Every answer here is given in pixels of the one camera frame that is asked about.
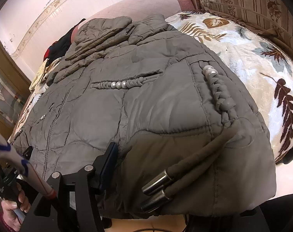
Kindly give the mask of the grey quilted hooded jacket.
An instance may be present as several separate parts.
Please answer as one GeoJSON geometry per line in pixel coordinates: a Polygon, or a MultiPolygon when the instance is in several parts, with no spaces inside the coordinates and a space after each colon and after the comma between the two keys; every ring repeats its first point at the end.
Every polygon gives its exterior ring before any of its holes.
{"type": "Polygon", "coordinates": [[[110,218],[224,216],[276,194],[269,131],[240,79],[161,14],[96,18],[77,32],[14,137],[47,179],[119,148],[99,199],[110,218]]]}

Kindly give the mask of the wooden stained glass door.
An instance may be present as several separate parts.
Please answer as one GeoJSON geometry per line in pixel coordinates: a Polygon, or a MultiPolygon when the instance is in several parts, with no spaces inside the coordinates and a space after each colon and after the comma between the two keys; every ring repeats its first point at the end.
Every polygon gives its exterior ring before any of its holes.
{"type": "Polygon", "coordinates": [[[0,42],[0,133],[8,139],[30,95],[30,80],[0,42]]]}

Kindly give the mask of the yellow patterned cloth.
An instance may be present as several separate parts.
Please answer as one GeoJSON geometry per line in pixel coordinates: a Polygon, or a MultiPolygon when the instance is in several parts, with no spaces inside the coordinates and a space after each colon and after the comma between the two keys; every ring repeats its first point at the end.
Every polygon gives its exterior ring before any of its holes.
{"type": "Polygon", "coordinates": [[[43,63],[40,65],[36,75],[34,76],[34,79],[32,80],[31,82],[31,85],[29,86],[29,91],[33,92],[36,85],[38,83],[40,83],[42,77],[44,76],[45,74],[45,71],[46,71],[46,67],[47,67],[47,63],[48,63],[48,58],[45,59],[45,61],[43,61],[43,63]]]}

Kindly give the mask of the red garment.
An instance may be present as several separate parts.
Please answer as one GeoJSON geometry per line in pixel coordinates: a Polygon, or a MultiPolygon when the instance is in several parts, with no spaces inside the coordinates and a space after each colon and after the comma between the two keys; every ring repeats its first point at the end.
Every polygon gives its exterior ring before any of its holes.
{"type": "Polygon", "coordinates": [[[50,53],[50,48],[48,48],[47,51],[45,52],[45,54],[43,56],[43,61],[45,61],[46,59],[48,59],[49,53],[50,53]]]}

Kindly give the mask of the black garment pile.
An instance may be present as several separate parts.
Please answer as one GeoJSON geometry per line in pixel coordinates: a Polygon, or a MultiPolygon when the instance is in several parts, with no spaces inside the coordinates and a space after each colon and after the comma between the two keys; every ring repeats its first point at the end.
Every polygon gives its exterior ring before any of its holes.
{"type": "Polygon", "coordinates": [[[48,57],[47,66],[52,64],[54,60],[57,58],[61,58],[68,51],[71,46],[71,36],[75,28],[85,20],[85,18],[81,19],[76,25],[74,25],[65,35],[63,35],[59,40],[55,41],[49,48],[50,53],[48,57]]]}

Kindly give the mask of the pink bolster pillow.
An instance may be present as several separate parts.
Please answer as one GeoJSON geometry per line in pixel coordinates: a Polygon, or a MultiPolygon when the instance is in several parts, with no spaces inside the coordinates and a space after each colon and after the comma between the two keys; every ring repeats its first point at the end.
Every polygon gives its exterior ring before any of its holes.
{"type": "Polygon", "coordinates": [[[71,41],[74,41],[78,30],[86,22],[95,18],[130,17],[133,21],[140,21],[149,15],[162,14],[165,18],[183,11],[195,10],[192,0],[122,0],[95,13],[75,26],[71,41]]]}

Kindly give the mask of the leaf pattern bed blanket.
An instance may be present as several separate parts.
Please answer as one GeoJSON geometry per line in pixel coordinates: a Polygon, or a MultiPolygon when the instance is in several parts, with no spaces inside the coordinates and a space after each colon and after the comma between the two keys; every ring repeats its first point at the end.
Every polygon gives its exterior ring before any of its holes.
{"type": "Polygon", "coordinates": [[[225,151],[273,165],[293,143],[293,61],[279,48],[208,13],[95,18],[47,74],[11,144],[33,148],[40,174],[86,165],[110,141],[122,160],[175,163],[233,121],[227,94],[241,126],[225,151]]]}

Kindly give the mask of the striped brown cushion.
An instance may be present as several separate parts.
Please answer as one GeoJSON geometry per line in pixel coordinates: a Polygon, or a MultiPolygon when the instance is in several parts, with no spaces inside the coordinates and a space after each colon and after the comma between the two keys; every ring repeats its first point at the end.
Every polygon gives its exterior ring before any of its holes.
{"type": "Polygon", "coordinates": [[[197,5],[266,37],[293,59],[293,13],[283,0],[197,0],[197,5]]]}

